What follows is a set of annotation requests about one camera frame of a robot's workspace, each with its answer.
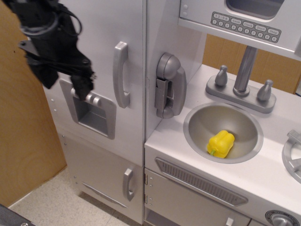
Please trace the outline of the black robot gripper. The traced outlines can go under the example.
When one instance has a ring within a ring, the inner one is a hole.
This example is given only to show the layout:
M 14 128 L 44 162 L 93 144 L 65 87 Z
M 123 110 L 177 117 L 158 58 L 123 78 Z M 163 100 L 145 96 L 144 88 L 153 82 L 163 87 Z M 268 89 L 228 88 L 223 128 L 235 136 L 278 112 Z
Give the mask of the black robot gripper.
M 57 11 L 54 20 L 37 28 L 23 27 L 29 38 L 18 46 L 25 51 L 27 63 L 36 78 L 47 89 L 58 79 L 58 73 L 71 76 L 76 95 L 81 101 L 93 90 L 94 72 L 91 61 L 77 49 L 81 33 L 80 20 L 70 11 Z

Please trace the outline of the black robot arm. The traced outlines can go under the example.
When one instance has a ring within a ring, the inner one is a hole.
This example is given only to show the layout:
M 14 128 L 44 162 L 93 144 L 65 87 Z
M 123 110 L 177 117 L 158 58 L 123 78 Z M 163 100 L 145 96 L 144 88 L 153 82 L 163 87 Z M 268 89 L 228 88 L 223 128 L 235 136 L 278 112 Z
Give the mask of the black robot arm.
M 20 30 L 28 38 L 18 44 L 25 51 L 28 66 L 50 89 L 58 73 L 71 77 L 75 93 L 84 101 L 94 88 L 91 61 L 77 48 L 81 30 L 74 28 L 76 16 L 56 0 L 5 0 L 18 17 Z

